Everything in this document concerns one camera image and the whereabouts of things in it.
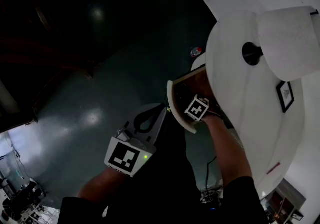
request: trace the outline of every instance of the black holder knob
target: black holder knob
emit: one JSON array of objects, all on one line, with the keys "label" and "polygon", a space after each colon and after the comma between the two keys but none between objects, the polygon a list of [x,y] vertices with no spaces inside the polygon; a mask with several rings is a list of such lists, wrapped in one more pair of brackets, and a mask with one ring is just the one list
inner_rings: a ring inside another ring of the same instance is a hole
[{"label": "black holder knob", "polygon": [[242,47],[242,55],[246,63],[250,66],[256,66],[260,62],[260,57],[264,55],[261,47],[252,42],[247,42]]}]

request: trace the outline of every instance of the picture frame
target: picture frame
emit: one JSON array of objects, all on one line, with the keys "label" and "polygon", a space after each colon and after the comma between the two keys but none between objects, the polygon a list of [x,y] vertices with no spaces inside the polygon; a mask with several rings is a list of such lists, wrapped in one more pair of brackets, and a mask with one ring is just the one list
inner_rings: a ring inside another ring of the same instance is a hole
[{"label": "picture frame", "polygon": [[295,210],[291,217],[297,221],[301,221],[304,218],[303,214],[298,210]]},{"label": "picture frame", "polygon": [[281,81],[276,87],[276,91],[279,96],[282,112],[286,113],[295,101],[290,82]]}]

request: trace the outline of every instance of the black sleeve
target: black sleeve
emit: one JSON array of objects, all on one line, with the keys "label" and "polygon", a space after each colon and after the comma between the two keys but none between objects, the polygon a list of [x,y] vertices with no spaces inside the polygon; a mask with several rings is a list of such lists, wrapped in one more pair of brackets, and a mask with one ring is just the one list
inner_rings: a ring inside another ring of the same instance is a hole
[{"label": "black sleeve", "polygon": [[94,204],[82,198],[65,197],[62,200],[62,206],[58,224],[70,223],[102,223],[103,211]]},{"label": "black sleeve", "polygon": [[243,219],[248,224],[268,224],[251,177],[241,177],[226,186],[219,213],[220,223],[237,223]]}]

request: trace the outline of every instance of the paper towel roll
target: paper towel roll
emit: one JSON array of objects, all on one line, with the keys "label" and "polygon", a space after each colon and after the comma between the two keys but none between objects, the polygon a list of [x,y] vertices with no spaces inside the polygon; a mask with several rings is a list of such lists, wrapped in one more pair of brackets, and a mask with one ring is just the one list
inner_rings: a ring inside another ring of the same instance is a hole
[{"label": "paper towel roll", "polygon": [[[261,15],[258,36],[263,55],[282,81],[293,81],[320,70],[320,47],[310,6],[268,11]],[[320,24],[317,34],[320,36]]]}]

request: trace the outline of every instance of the forearm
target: forearm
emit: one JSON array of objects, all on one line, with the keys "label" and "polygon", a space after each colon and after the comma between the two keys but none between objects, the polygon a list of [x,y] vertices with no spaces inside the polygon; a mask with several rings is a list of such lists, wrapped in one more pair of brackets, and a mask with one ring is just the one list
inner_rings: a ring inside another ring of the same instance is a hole
[{"label": "forearm", "polygon": [[77,197],[86,199],[93,204],[104,204],[107,206],[110,198],[114,196],[126,178],[126,175],[112,168],[107,168],[89,181],[80,190]]},{"label": "forearm", "polygon": [[252,177],[251,168],[245,151],[229,133],[224,122],[217,116],[204,119],[210,130],[218,165],[221,169],[223,185],[240,177]]}]

